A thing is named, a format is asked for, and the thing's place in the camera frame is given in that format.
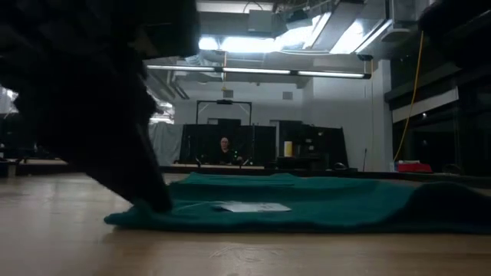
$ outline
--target man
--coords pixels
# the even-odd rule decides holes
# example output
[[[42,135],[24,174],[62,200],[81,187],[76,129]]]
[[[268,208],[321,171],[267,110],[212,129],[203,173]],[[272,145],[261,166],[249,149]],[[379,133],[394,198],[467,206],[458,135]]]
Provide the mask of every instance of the man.
[[[237,164],[242,161],[242,157],[236,151],[229,149],[229,139],[227,137],[222,137],[220,140],[220,151],[217,156],[215,156],[216,164]]]

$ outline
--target wooden floor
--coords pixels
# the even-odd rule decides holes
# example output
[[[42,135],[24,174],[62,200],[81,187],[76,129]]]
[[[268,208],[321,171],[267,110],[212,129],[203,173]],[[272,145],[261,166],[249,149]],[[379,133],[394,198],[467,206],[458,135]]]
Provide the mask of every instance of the wooden floor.
[[[0,275],[491,275],[491,236],[202,235],[102,222],[127,207],[82,175],[0,180]]]

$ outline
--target green cloth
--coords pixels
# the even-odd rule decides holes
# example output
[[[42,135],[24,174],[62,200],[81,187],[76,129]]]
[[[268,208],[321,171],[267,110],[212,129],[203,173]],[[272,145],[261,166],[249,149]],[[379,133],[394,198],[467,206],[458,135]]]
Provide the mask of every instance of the green cloth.
[[[414,188],[373,179],[215,176],[192,173],[172,183],[174,209],[138,202],[105,222],[178,232],[491,233],[490,198],[452,183]],[[275,202],[290,212],[228,212],[219,202]]]

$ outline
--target red object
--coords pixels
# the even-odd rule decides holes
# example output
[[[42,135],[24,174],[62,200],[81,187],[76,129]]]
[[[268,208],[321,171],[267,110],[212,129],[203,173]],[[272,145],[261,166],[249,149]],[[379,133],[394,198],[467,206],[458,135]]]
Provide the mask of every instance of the red object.
[[[431,166],[428,164],[412,163],[412,164],[397,164],[399,173],[432,173]]]

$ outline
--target metal frame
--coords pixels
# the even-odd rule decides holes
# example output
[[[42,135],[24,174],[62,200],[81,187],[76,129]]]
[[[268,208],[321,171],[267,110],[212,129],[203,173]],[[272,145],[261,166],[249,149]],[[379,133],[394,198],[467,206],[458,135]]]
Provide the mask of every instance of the metal frame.
[[[243,102],[243,101],[233,101],[233,100],[227,100],[226,101],[228,104],[247,104],[249,105],[249,125],[252,125],[252,102]],[[199,119],[199,104],[201,103],[214,103],[214,104],[227,104],[227,103],[220,103],[220,100],[198,100],[196,102],[196,124],[198,124],[198,119]]]

